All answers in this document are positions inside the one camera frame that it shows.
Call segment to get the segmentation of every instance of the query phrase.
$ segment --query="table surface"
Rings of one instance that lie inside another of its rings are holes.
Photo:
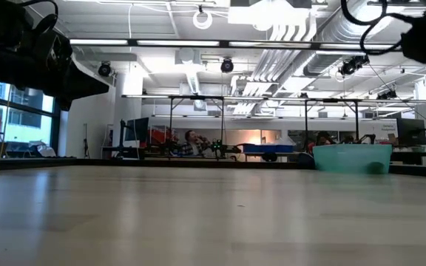
[[[0,265],[422,266],[426,178],[116,166],[0,171]]]

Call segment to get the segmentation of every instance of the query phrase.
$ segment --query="white wall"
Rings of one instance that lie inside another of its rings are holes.
[[[114,122],[116,88],[107,93],[77,99],[69,112],[62,112],[59,156],[84,157],[84,124],[87,124],[87,141],[90,158],[101,158],[101,146],[108,124]]]

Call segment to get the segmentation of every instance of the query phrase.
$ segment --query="ceiling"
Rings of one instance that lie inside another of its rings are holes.
[[[216,7],[207,4],[204,10],[218,12],[213,15],[213,23],[207,30],[200,30],[192,23],[192,16],[197,6],[178,6],[175,2],[159,2],[159,4],[99,4],[91,1],[55,0],[59,6],[59,22],[57,30],[68,38],[129,38],[128,13],[130,13],[131,38],[165,38],[165,39],[212,39],[212,40],[266,40],[272,34],[271,30],[259,31],[251,25],[228,24],[227,16],[229,1],[217,1]],[[339,0],[328,0],[328,6],[316,11],[317,28],[320,30],[324,23],[339,8]],[[53,12],[50,4],[33,6],[35,18],[46,16]],[[419,14],[422,9],[406,9],[406,12]],[[400,33],[408,30],[408,25],[400,21],[392,21],[390,25],[372,37],[369,42],[395,43]],[[138,60],[149,73],[144,78],[144,88],[161,93],[170,92],[172,87],[179,87],[187,82],[186,75],[172,71],[176,48],[147,48],[147,47],[83,47],[75,48],[75,53],[82,58],[82,63],[92,69],[97,69],[101,58],[107,55],[136,54]],[[263,50],[239,49],[199,49],[202,61],[206,63],[206,71],[197,74],[200,84],[217,83],[230,84],[231,78],[238,73],[251,74],[261,59]],[[232,58],[235,72],[222,74],[220,64],[223,58]],[[378,89],[385,83],[394,82],[401,97],[413,97],[413,82],[425,74],[426,66],[406,59],[401,53],[393,52],[382,56],[370,57],[371,66],[365,66],[355,75],[344,82],[336,78],[337,67],[328,71],[313,81],[313,92],[322,92],[326,97],[347,95],[365,95],[373,89]],[[129,61],[112,61],[112,67],[117,72],[125,72]]]

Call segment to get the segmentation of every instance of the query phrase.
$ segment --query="desk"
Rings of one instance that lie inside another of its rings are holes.
[[[291,155],[294,154],[299,154],[299,152],[274,152],[277,157],[289,157]],[[248,162],[248,157],[252,156],[252,157],[257,157],[257,156],[262,156],[263,154],[265,154],[265,152],[244,152],[244,155],[246,157],[246,162]]]
[[[424,152],[412,152],[412,151],[396,151],[390,156],[390,161],[402,161],[404,164],[411,165],[422,165],[422,158],[426,157],[426,151]]]
[[[143,160],[145,155],[144,148],[123,147],[122,152],[120,152],[119,147],[104,146],[101,149],[102,151],[118,152],[116,154],[116,157],[126,157],[126,158],[135,158],[135,159]]]

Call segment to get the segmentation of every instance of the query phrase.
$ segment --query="fluorescent light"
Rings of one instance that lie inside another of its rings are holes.
[[[171,47],[219,47],[219,41],[172,41],[172,40],[139,40],[138,46],[171,46]]]
[[[156,98],[156,99],[167,99],[169,96],[167,95],[122,95],[122,98],[142,98],[142,99],[149,99],[149,98]]]
[[[369,50],[386,50],[393,46],[393,44],[366,44],[366,48]],[[319,49],[330,49],[330,50],[356,50],[357,52],[361,51],[361,46],[359,44],[320,44]]]
[[[225,100],[265,100],[264,97],[224,97]]]
[[[305,98],[269,98],[269,100],[305,101]]]
[[[127,45],[125,39],[70,39],[71,45]]]
[[[366,55],[365,52],[360,52],[360,51],[316,51],[315,52],[317,55]]]
[[[230,41],[229,46],[243,48],[308,49],[311,47],[311,44],[285,41]]]

